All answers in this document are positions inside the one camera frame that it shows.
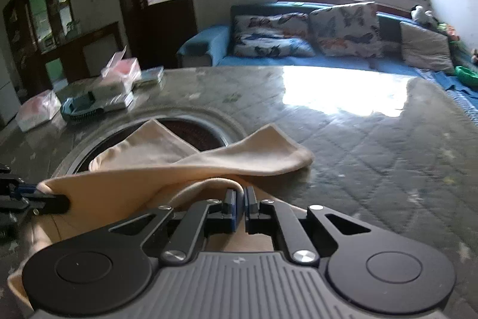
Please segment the plastic bag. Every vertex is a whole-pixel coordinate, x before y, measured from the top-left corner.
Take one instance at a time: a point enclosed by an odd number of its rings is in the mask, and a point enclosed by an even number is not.
[[[25,133],[50,121],[61,107],[60,100],[51,90],[46,90],[22,104],[15,117],[18,127]]]
[[[106,67],[101,70],[101,76],[92,89],[95,99],[101,100],[129,94],[133,82],[141,78],[138,59],[123,59],[125,52],[126,47],[122,52],[116,52]]]

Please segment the pillow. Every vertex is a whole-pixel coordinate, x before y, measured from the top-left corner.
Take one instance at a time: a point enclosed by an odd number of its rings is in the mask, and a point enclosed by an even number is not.
[[[307,39],[309,33],[309,15],[288,13],[278,16],[236,16],[235,33],[255,32],[256,28],[267,28],[280,32],[286,38]]]
[[[400,22],[405,64],[432,71],[453,71],[448,38],[416,25]]]
[[[309,18],[313,41],[324,55],[383,56],[375,2],[326,7]]]
[[[238,57],[313,57],[314,49],[304,39],[258,29],[255,33],[236,34],[234,55]]]

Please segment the dark circular inset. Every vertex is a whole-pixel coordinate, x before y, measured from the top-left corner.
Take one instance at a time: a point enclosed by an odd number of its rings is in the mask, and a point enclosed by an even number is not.
[[[180,118],[157,118],[156,120],[166,126],[171,132],[175,133],[179,138],[182,138],[184,141],[194,146],[200,152],[225,146],[224,141],[220,137],[213,134],[206,127],[191,120]],[[100,142],[85,156],[81,163],[75,167],[73,173],[88,171],[89,163],[94,160],[97,155],[123,141],[126,137],[138,130],[145,122],[146,121],[135,123]]]
[[[409,254],[385,251],[368,259],[367,270],[380,281],[405,284],[419,277],[422,272],[422,264]]]
[[[73,253],[60,259],[56,272],[65,281],[88,284],[105,277],[112,268],[111,260],[94,251]]]

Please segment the teal basket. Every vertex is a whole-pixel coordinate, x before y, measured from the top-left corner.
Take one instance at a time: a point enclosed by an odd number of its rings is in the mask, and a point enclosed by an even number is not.
[[[468,87],[478,87],[478,73],[467,67],[455,67],[456,76]]]

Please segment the metal screw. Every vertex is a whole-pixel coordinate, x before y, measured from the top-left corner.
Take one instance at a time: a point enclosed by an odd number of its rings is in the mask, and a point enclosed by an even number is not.
[[[316,259],[316,254],[310,250],[298,250],[296,251],[292,257],[302,263],[314,262]]]
[[[182,262],[186,259],[186,253],[180,250],[167,250],[163,253],[163,258],[169,262]]]

